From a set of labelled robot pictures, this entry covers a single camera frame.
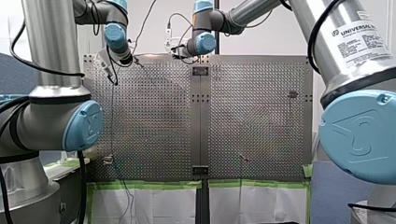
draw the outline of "black cable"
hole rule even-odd
[[[195,64],[195,63],[197,63],[197,62],[200,60],[200,57],[198,57],[197,60],[193,61],[192,63],[189,63],[189,62],[184,61],[183,57],[181,57],[181,54],[180,54],[180,48],[182,47],[182,46],[181,46],[181,41],[183,40],[184,36],[187,34],[187,32],[188,32],[191,28],[192,28],[192,25],[189,26],[189,28],[187,28],[187,30],[186,30],[186,31],[184,32],[184,34],[181,36],[180,40],[178,41],[178,46],[177,46],[177,54],[178,54],[178,57],[180,58],[180,60],[181,60],[183,63],[188,64],[188,65]]]
[[[19,104],[10,114],[9,116],[6,118],[6,120],[4,121],[2,127],[0,128],[0,139],[1,136],[3,135],[4,130],[6,129],[6,127],[8,126],[8,124],[11,122],[11,120],[20,113],[20,111],[22,109],[24,109],[27,105],[29,104],[28,101],[24,101],[21,104]],[[7,184],[6,184],[6,180],[4,178],[3,175],[3,171],[0,168],[0,186],[1,186],[1,191],[2,191],[2,195],[3,195],[3,206],[4,206],[4,213],[6,216],[6,221],[7,224],[13,224],[14,222],[12,221],[12,217],[11,217],[11,212],[9,209],[9,201],[8,201],[8,192],[7,192]]]
[[[0,106],[0,114],[5,112],[6,110],[10,109],[12,106],[20,105],[28,100],[29,100],[28,96],[22,96],[17,99],[6,102]]]
[[[279,0],[280,4],[282,4],[282,6],[284,6],[285,8],[287,8],[290,11],[293,11],[293,9],[291,8],[291,6],[289,4],[286,3],[285,0]]]
[[[12,221],[11,213],[9,211],[9,203],[8,203],[8,192],[7,192],[7,185],[6,180],[4,179],[3,172],[0,169],[0,186],[1,186],[1,193],[3,195],[3,205],[4,205],[4,213],[6,215],[7,224],[14,224]]]
[[[345,0],[333,0],[329,6],[324,10],[323,14],[319,17],[317,23],[315,23],[314,28],[312,29],[311,36],[309,37],[308,41],[308,61],[311,64],[312,68],[320,74],[318,66],[315,63],[314,55],[315,55],[315,44],[317,42],[318,34],[320,31],[321,26],[323,23],[327,20],[329,15],[332,13],[332,11],[338,7],[338,5]]]
[[[396,208],[373,207],[373,206],[367,206],[367,205],[356,204],[356,203],[349,203],[347,206],[352,209],[353,208],[361,208],[361,209],[375,211],[375,212],[396,213]]]
[[[111,58],[111,55],[110,55],[110,51],[109,51],[109,49],[108,49],[108,46],[106,46],[106,51],[107,51],[107,56],[108,56],[108,58],[110,59],[110,65],[111,65],[111,68],[113,69],[113,73],[114,73],[114,77],[116,78],[116,80],[114,81],[112,78],[111,78],[111,75],[109,74],[108,76],[107,76],[107,79],[111,82],[111,84],[113,84],[114,86],[118,86],[119,85],[119,75],[117,74],[117,72],[116,72],[116,69],[114,68],[114,60],[113,60],[113,58]]]
[[[151,6],[150,6],[150,8],[148,10],[148,14],[146,15],[146,18],[143,20],[142,28],[140,29],[140,33],[137,36],[135,44],[134,44],[134,51],[132,52],[132,56],[134,56],[134,52],[137,49],[137,42],[139,41],[140,36],[143,34],[143,30],[145,29],[145,25],[146,25],[146,22],[147,22],[147,20],[149,18],[149,14],[151,13],[152,9],[154,8],[154,5],[155,5],[156,2],[157,2],[157,0],[152,1]]]
[[[110,150],[111,150],[111,154],[113,155],[113,167],[114,170],[116,171],[116,174],[118,176],[118,179],[120,179],[120,181],[122,182],[122,185],[125,188],[125,192],[126,192],[126,196],[128,198],[128,204],[126,206],[125,211],[122,213],[122,215],[119,218],[119,224],[120,221],[122,220],[123,217],[126,216],[126,213],[128,212],[128,208],[132,209],[132,206],[134,205],[134,195],[131,193],[131,191],[129,191],[128,186],[125,183],[125,178],[119,168],[119,166],[117,165],[117,160],[115,157],[115,151],[114,151],[114,90],[115,90],[115,86],[113,85],[111,87],[111,122],[110,122],[110,136],[111,136],[111,140],[110,140]]]
[[[53,70],[50,70],[48,68],[43,68],[43,67],[41,67],[39,65],[35,65],[35,64],[33,64],[33,63],[29,62],[29,61],[26,61],[23,58],[21,58],[20,56],[18,56],[15,53],[14,49],[15,49],[15,45],[17,44],[18,40],[20,39],[20,37],[21,37],[21,35],[22,35],[23,31],[24,31],[25,26],[26,26],[25,21],[23,21],[22,27],[18,31],[17,36],[15,36],[15,38],[12,40],[11,47],[9,48],[9,51],[11,52],[12,57],[14,57],[20,63],[24,63],[25,65],[27,65],[29,67],[32,67],[32,68],[34,68],[34,69],[36,69],[38,71],[41,71],[41,72],[46,72],[46,73],[50,73],[50,74],[53,74],[53,75],[66,76],[66,77],[84,77],[84,74],[82,74],[82,73],[64,73],[64,72],[59,72],[59,71],[53,71]]]
[[[81,172],[81,197],[78,214],[78,224],[83,224],[85,219],[85,212],[87,210],[87,173],[85,171],[84,154],[78,151],[79,169]]]
[[[257,23],[257,24],[254,24],[254,25],[247,26],[246,28],[248,28],[248,29],[250,29],[250,28],[255,28],[255,27],[258,27],[258,26],[260,26],[261,24],[265,23],[265,22],[268,20],[268,18],[270,18],[272,12],[273,12],[273,10],[271,10],[271,11],[268,13],[268,15],[264,18],[264,20],[262,20],[261,22],[259,22],[259,23]]]
[[[93,34],[94,35],[99,35],[99,32],[100,32],[100,15],[99,15],[99,10],[98,10],[98,8],[97,8],[97,6],[96,6],[96,4],[92,1],[92,0],[90,0],[90,2],[91,2],[91,5],[92,5],[92,7],[91,7],[91,16],[92,16],[92,19],[93,19],[93,26],[92,26],[92,28],[93,28]],[[95,15],[93,14],[93,9],[95,9],[95,12],[96,12],[96,18],[95,18]]]

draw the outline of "pegboard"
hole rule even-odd
[[[302,180],[311,162],[312,70],[303,57],[212,57],[210,178]]]
[[[208,73],[194,76],[195,67]],[[304,57],[211,56],[186,65],[142,56],[116,70],[113,89],[86,56],[86,85],[105,111],[93,180],[192,179],[196,165],[208,166],[210,178],[303,179],[312,127]],[[116,166],[105,164],[110,155]]]

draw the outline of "white wall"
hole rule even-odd
[[[21,0],[0,0],[0,4],[2,6],[0,7],[0,53],[10,54],[9,46],[11,41],[23,23],[23,10]],[[97,52],[102,46],[103,38],[101,34],[94,36],[91,26],[78,26],[78,50],[80,56]],[[23,59],[31,60],[26,29],[15,46],[15,52]]]
[[[193,2],[193,0],[158,0],[138,41],[136,53],[165,53],[165,29],[170,15],[178,12],[191,21]],[[152,0],[128,0],[130,21],[128,37],[132,40],[136,40],[151,3]],[[172,19],[173,36],[181,36],[187,28],[189,25],[180,17]]]
[[[390,7],[393,1],[396,0],[361,0],[389,45],[392,42],[391,34],[394,33],[396,41],[396,30],[391,27],[392,12],[396,13],[395,4]],[[229,10],[241,2],[242,0],[220,0],[220,8]],[[396,43],[392,47],[393,53],[396,53]],[[306,52],[307,45],[297,20],[293,13],[283,7],[276,8],[268,21],[260,27],[246,30],[240,36],[222,35],[220,39],[221,54],[306,55]],[[314,74],[314,131],[318,130],[320,116],[323,113],[319,99],[324,90],[321,77]]]

